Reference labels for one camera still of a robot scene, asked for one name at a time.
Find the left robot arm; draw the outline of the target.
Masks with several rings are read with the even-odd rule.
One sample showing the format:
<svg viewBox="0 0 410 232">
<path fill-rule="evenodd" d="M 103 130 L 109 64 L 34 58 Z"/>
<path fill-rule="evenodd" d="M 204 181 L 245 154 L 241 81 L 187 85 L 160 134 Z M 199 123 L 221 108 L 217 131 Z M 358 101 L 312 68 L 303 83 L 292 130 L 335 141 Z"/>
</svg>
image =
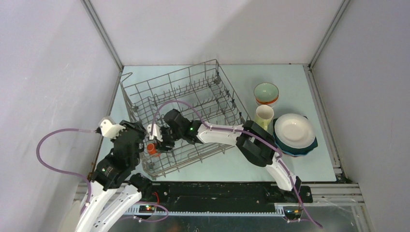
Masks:
<svg viewBox="0 0 410 232">
<path fill-rule="evenodd" d="M 87 206 L 77 232 L 106 232 L 132 205 L 153 195 L 152 181 L 142 174 L 132 174 L 144 150 L 146 129 L 142 123 L 123 120 L 116 124 L 105 117 L 96 132 L 109 138 L 113 148 L 91 176 Z"/>
</svg>

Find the white plate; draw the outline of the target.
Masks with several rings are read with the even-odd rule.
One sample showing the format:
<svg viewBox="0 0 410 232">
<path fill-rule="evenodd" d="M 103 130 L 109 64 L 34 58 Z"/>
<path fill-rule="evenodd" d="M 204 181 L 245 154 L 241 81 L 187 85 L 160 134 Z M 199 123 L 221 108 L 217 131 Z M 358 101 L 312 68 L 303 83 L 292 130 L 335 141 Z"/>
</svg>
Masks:
<svg viewBox="0 0 410 232">
<path fill-rule="evenodd" d="M 316 139 L 311 122 L 304 116 L 294 113 L 280 116 L 274 123 L 277 139 L 292 148 L 306 148 Z"/>
</svg>

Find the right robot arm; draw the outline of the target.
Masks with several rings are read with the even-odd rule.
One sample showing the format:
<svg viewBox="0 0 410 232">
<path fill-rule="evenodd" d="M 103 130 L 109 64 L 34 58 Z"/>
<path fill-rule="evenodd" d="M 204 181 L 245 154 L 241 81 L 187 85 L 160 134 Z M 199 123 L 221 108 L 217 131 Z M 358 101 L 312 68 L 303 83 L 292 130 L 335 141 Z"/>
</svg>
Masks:
<svg viewBox="0 0 410 232">
<path fill-rule="evenodd" d="M 237 147 L 251 164 L 266 168 L 281 189 L 282 198 L 294 202 L 301 195 L 300 178 L 292 173 L 282 159 L 282 151 L 275 145 L 274 137 L 252 120 L 241 125 L 217 125 L 204 121 L 188 120 L 178 110 L 165 114 L 166 126 L 153 120 L 148 125 L 149 138 L 173 147 L 177 140 L 189 144 L 223 144 Z"/>
</svg>

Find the small orange cup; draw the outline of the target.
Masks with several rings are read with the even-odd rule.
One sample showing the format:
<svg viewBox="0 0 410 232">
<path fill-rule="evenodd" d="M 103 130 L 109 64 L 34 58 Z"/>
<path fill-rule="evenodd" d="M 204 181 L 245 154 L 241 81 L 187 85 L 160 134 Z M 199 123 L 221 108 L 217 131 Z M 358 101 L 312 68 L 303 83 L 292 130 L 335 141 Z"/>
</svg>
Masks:
<svg viewBox="0 0 410 232">
<path fill-rule="evenodd" d="M 150 156 L 159 157 L 161 154 L 156 149 L 155 143 L 149 143 L 146 146 L 146 150 Z"/>
</svg>

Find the pale green cup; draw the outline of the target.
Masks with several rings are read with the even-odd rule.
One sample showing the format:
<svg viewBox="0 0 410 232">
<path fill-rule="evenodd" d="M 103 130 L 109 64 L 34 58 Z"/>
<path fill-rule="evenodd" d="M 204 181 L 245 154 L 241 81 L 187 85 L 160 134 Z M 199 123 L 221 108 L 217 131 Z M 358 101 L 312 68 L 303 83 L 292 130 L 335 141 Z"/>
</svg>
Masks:
<svg viewBox="0 0 410 232">
<path fill-rule="evenodd" d="M 253 94 L 255 98 L 267 102 L 279 97 L 279 89 L 272 83 L 264 82 L 254 88 Z"/>
</svg>

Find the grey wire dish rack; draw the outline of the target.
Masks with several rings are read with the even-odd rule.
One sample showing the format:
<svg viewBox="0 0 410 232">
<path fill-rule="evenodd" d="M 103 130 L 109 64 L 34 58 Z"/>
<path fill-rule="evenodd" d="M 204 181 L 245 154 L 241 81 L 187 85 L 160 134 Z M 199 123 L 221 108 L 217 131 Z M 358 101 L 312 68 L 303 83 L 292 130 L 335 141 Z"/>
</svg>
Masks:
<svg viewBox="0 0 410 232">
<path fill-rule="evenodd" d="M 119 84 L 131 121 L 165 124 L 165 114 L 177 109 L 188 120 L 239 125 L 250 119 L 238 93 L 216 59 L 195 65 L 126 66 Z M 203 161 L 230 149 L 229 145 L 190 145 L 179 140 L 165 154 L 141 154 L 143 170 L 152 178 Z"/>
</svg>

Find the blue dotted plate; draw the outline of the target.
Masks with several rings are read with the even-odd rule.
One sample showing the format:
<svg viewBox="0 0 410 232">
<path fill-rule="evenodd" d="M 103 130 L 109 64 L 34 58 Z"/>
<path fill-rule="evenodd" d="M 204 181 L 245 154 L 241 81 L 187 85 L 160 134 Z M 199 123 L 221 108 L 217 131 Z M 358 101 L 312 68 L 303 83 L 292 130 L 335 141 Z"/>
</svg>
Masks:
<svg viewBox="0 0 410 232">
<path fill-rule="evenodd" d="M 288 146 L 284 144 L 280 139 L 275 138 L 275 145 L 278 146 L 278 148 L 281 149 L 281 151 L 287 155 L 290 155 L 292 157 L 300 157 L 300 156 L 306 156 L 308 153 L 310 153 L 312 150 L 318 147 L 318 142 L 317 139 L 315 140 L 307 147 L 304 148 L 295 148 Z"/>
</svg>

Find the dark teal plate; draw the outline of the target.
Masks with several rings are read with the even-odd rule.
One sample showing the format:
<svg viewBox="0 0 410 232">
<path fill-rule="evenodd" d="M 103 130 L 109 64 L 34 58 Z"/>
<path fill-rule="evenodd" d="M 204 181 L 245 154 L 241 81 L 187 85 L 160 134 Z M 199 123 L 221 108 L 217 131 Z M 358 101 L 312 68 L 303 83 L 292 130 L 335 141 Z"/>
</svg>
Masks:
<svg viewBox="0 0 410 232">
<path fill-rule="evenodd" d="M 273 121 L 275 144 L 283 153 L 305 156 L 318 146 L 315 130 L 306 116 L 285 114 Z"/>
</svg>

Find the orange bowl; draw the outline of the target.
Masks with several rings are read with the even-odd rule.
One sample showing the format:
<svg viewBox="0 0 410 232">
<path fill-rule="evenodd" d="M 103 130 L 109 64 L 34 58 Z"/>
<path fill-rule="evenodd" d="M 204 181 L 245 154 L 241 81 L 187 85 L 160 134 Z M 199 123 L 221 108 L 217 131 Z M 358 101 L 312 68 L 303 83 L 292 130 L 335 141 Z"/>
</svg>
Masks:
<svg viewBox="0 0 410 232">
<path fill-rule="evenodd" d="M 273 105 L 275 105 L 276 103 L 277 103 L 277 101 L 278 101 L 278 98 L 275 98 L 275 99 L 273 99 L 272 101 L 261 101 L 261 100 L 259 100 L 259 99 L 255 99 L 255 102 L 258 104 L 258 105 L 268 105 L 268 106 L 270 106 L 270 107 L 272 107 Z"/>
</svg>

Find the yellow mug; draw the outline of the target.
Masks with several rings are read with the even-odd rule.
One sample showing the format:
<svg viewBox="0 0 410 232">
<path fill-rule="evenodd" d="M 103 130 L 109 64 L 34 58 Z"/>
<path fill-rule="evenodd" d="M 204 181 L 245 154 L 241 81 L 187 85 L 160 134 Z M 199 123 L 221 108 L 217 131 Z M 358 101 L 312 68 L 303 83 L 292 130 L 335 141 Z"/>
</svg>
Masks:
<svg viewBox="0 0 410 232">
<path fill-rule="evenodd" d="M 274 109 L 268 105 L 259 105 L 254 113 L 252 120 L 263 128 L 265 131 L 268 131 L 269 124 L 271 123 L 274 117 Z"/>
</svg>

